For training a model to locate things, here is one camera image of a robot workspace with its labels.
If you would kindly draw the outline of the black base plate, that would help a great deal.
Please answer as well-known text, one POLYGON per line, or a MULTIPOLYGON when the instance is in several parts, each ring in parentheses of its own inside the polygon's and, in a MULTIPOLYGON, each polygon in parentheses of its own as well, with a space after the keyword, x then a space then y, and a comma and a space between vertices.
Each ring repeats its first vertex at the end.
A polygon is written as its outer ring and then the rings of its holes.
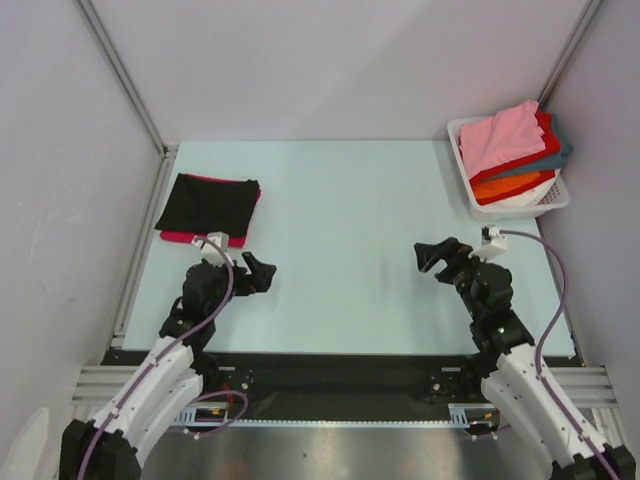
POLYGON ((482 403, 480 382, 496 371, 470 357, 211 353, 188 359, 205 392, 242 391, 258 419, 434 419, 449 404, 482 403))

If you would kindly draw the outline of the grey-blue t-shirt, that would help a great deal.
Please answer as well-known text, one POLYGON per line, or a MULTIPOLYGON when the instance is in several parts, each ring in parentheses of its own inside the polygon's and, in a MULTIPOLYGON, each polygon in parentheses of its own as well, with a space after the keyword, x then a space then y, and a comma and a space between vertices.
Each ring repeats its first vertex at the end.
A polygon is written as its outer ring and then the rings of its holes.
POLYGON ((489 178, 504 178, 520 174, 564 168, 573 153, 573 145, 558 117, 553 113, 535 114, 539 126, 543 130, 542 139, 545 149, 496 167, 489 178))

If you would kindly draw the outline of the aluminium frame post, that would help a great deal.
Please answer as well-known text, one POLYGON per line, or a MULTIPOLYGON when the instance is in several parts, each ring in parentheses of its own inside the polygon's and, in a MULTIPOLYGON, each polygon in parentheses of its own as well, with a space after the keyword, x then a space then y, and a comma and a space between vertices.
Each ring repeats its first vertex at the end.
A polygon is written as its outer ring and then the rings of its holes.
POLYGON ((162 140, 161 134, 94 2, 90 0, 74 0, 73 4, 85 22, 99 52, 112 72, 121 93, 129 103, 146 137, 159 156, 161 158, 165 157, 168 147, 162 140))
POLYGON ((588 38, 603 7, 607 4, 606 0, 588 0, 585 3, 540 91, 538 102, 542 109, 546 109, 549 105, 573 59, 588 38))

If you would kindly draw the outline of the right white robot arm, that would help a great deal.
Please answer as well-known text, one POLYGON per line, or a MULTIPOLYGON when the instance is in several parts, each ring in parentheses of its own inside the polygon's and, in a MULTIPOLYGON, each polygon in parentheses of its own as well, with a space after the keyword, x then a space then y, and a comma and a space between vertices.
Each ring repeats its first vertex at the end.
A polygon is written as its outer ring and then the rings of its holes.
POLYGON ((461 376, 463 393, 496 407, 551 479, 635 478, 632 453, 612 445, 582 415, 513 310, 512 274, 490 260, 504 241, 486 236, 479 250, 454 237, 414 246, 419 271, 444 262, 435 277, 456 289, 470 314, 478 352, 461 376))

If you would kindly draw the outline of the left aluminium frame post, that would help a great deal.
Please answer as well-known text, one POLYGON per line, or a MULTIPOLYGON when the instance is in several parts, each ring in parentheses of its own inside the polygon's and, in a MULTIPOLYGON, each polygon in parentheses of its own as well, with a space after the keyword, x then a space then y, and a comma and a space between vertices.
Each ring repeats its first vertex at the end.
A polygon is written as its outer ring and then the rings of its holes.
POLYGON ((162 140, 161 134, 94 2, 90 0, 74 0, 73 4, 85 22, 99 52, 112 72, 121 93, 129 103, 146 137, 159 156, 161 158, 165 157, 168 147, 162 140))

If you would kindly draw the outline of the right aluminium frame post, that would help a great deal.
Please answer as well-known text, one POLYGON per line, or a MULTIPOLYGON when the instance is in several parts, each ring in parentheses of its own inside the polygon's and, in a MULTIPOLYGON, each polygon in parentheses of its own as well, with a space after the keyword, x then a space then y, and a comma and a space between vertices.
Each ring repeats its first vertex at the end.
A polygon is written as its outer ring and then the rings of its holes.
POLYGON ((607 4, 606 0, 588 0, 585 3, 540 91, 538 102, 542 109, 546 109, 549 105, 573 59, 588 38, 603 7, 607 4))

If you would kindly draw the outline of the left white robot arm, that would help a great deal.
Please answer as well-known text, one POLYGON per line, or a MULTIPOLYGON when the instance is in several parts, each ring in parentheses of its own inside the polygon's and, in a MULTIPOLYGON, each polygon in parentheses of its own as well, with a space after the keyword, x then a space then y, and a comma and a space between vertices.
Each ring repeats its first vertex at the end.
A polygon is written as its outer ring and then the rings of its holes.
POLYGON ((248 409, 243 388, 232 389, 204 349, 215 319, 235 297, 267 292, 277 272, 250 253, 237 264, 221 253, 191 266, 159 337, 121 389, 90 419, 72 420, 62 435, 61 479, 138 479, 149 454, 190 404, 221 400, 218 429, 238 420, 229 408, 248 409))

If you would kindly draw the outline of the red t-shirt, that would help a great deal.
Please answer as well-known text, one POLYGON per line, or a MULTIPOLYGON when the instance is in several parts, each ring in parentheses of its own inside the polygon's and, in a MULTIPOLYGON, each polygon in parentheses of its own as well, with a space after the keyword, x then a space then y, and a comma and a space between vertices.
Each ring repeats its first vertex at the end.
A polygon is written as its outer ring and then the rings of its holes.
POLYGON ((560 151, 552 115, 514 107, 493 117, 464 125, 460 150, 472 185, 528 166, 560 151))

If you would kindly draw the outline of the white plastic basket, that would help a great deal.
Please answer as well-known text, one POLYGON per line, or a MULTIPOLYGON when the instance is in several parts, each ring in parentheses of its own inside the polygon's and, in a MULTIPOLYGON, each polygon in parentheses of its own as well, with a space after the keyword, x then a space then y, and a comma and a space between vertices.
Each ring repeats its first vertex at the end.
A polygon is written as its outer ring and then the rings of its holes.
POLYGON ((457 176, 459 177, 460 184, 462 185, 463 196, 465 198, 464 203, 469 207, 471 215, 476 220, 488 221, 515 218, 536 218, 548 211, 562 209, 568 205, 570 200, 569 192, 560 174, 555 177, 545 196, 541 197, 540 201, 536 204, 519 207, 500 207, 492 205, 482 206, 478 204, 475 196, 473 195, 470 182, 464 172, 458 140, 460 129, 463 125, 480 120, 484 120, 484 117, 453 119, 447 124, 447 132, 451 149, 453 151, 453 164, 455 165, 457 176))

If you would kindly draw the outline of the orange t-shirt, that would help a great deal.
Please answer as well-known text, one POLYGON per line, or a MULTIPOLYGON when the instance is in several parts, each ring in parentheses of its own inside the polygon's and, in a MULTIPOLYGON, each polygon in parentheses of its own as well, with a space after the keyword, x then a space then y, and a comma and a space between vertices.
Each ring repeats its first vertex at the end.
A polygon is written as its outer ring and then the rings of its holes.
POLYGON ((472 192, 479 205, 488 205, 520 195, 540 183, 540 173, 526 173, 511 177, 488 180, 472 186, 472 192))

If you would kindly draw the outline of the pink t-shirt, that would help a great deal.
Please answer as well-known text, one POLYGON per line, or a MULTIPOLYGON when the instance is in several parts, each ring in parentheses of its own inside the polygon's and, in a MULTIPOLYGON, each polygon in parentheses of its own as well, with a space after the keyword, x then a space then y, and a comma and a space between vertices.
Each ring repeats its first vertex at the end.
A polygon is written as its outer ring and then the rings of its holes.
POLYGON ((469 180, 494 167, 545 149, 536 118, 538 102, 528 100, 493 117, 460 128, 459 148, 469 180))

